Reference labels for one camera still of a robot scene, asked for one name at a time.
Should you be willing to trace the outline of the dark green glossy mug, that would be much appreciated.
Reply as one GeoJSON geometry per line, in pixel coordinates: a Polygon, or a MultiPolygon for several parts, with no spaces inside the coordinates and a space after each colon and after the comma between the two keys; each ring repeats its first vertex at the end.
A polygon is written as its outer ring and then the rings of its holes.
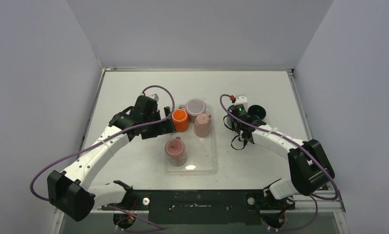
{"type": "Polygon", "coordinates": [[[248,115],[263,120],[266,117],[266,110],[260,105],[251,105],[247,111],[248,115]]]}

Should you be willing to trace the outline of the pink ghost pattern mug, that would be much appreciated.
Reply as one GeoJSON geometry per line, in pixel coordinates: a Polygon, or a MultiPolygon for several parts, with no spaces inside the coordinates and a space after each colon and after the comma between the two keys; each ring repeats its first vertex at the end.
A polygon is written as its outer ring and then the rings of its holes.
{"type": "Polygon", "coordinates": [[[164,147],[169,163],[174,167],[182,166],[187,161],[185,144],[180,137],[169,140],[164,147]]]}

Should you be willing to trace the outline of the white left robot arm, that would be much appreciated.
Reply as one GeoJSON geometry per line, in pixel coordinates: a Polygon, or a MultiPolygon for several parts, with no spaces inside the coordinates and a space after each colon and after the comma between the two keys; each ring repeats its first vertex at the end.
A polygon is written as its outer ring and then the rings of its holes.
{"type": "Polygon", "coordinates": [[[92,209],[115,204],[121,210],[132,206],[132,186],[114,180],[100,186],[91,183],[122,147],[134,137],[154,138],[175,132],[170,119],[160,121],[157,94],[138,96],[135,105],[115,114],[103,133],[82,155],[61,172],[47,177],[49,202],[71,217],[81,221],[92,209]]]}

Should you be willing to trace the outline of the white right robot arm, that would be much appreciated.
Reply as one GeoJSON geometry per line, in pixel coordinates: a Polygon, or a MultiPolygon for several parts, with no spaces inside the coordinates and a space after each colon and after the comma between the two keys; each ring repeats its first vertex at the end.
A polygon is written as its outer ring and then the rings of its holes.
{"type": "Polygon", "coordinates": [[[230,119],[230,130],[236,132],[244,144],[263,146],[288,162],[289,177],[278,179],[265,188],[266,207],[276,209],[283,198],[292,195],[312,195],[327,183],[332,184],[335,195],[326,200],[338,198],[335,172],[319,141],[300,140],[279,132],[264,122],[266,112],[259,105],[245,108],[242,103],[233,104],[225,112],[230,119]]]}

